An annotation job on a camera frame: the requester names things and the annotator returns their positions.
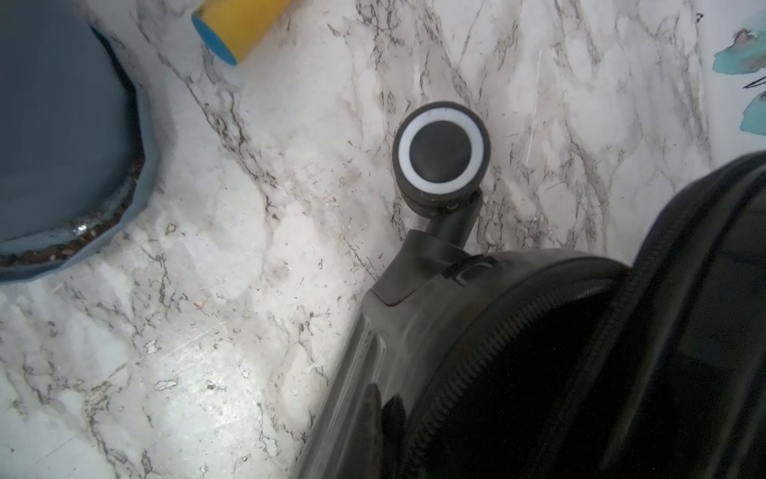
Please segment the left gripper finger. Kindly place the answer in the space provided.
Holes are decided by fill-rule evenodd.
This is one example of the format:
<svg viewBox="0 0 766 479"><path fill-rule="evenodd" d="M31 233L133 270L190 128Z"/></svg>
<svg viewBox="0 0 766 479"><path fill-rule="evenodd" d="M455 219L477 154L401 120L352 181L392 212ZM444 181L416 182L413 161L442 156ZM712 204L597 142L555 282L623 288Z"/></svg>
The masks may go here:
<svg viewBox="0 0 766 479"><path fill-rule="evenodd" d="M352 429L352 477L398 478L406 411L399 396L382 402L376 384L365 387Z"/></svg>

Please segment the black white space suitcase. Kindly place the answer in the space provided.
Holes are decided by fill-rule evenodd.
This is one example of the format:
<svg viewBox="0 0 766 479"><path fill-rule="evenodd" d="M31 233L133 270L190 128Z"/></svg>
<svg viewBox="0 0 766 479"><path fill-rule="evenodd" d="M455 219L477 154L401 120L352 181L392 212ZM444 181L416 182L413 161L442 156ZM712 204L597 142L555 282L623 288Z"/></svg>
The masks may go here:
<svg viewBox="0 0 766 479"><path fill-rule="evenodd" d="M299 478L353 478L363 391L406 411L398 478L761 478L765 156L677 194L633 265L569 249L472 255L489 134L411 113L392 161L410 231L367 291Z"/></svg>

